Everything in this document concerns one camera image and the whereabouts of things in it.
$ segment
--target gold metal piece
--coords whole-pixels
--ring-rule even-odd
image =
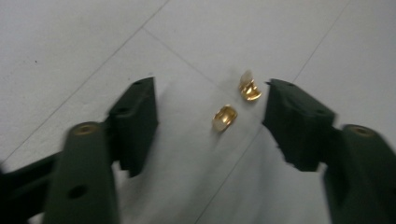
[[[238,113],[230,105],[225,105],[212,119],[213,128],[219,132],[225,131],[236,119]]]
[[[259,91],[256,84],[254,84],[253,75],[251,74],[250,70],[247,70],[245,74],[241,76],[239,90],[241,91],[241,95],[247,101],[254,101],[262,96],[262,92]]]

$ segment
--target metal terminal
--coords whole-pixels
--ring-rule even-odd
[[[262,95],[262,92],[257,89],[254,83],[253,75],[250,70],[247,70],[245,74],[241,76],[239,90],[247,101],[257,100]]]
[[[213,128],[219,132],[225,131],[236,119],[238,113],[230,105],[225,105],[212,119]]]

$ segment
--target white surface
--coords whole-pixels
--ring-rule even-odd
[[[330,223],[320,174],[289,167],[260,125],[263,82],[297,78],[337,125],[370,126],[396,146],[395,10],[390,0],[2,1],[0,160],[15,170],[60,150],[69,127],[102,120],[132,82],[155,76],[148,164],[133,179],[115,172],[123,223]],[[247,69],[263,91],[253,104],[237,90]],[[226,104],[239,116],[217,134],[211,119]]]

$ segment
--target screw hole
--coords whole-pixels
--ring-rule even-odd
[[[128,107],[122,107],[122,108],[119,108],[117,111],[119,113],[121,113],[121,114],[126,114],[126,113],[129,112],[129,108]]]
[[[353,132],[355,132],[356,134],[363,136],[363,137],[371,137],[374,135],[374,133],[372,131],[365,129],[365,128],[361,128],[361,127],[354,126],[354,127],[351,127],[351,130]]]
[[[89,133],[94,133],[96,131],[96,129],[97,129],[97,127],[95,125],[86,124],[86,125],[77,127],[74,130],[74,134],[75,135],[85,135],[85,134],[89,134]]]
[[[77,199],[87,193],[87,187],[78,185],[69,190],[67,196],[69,199]]]

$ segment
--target small gold object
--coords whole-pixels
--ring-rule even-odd
[[[259,91],[256,84],[254,84],[253,75],[250,70],[247,70],[245,74],[241,76],[239,90],[247,101],[257,100],[262,95],[262,92]]]
[[[212,125],[217,131],[223,132],[233,123],[237,116],[238,113],[236,113],[234,108],[230,105],[225,105],[212,119]]]

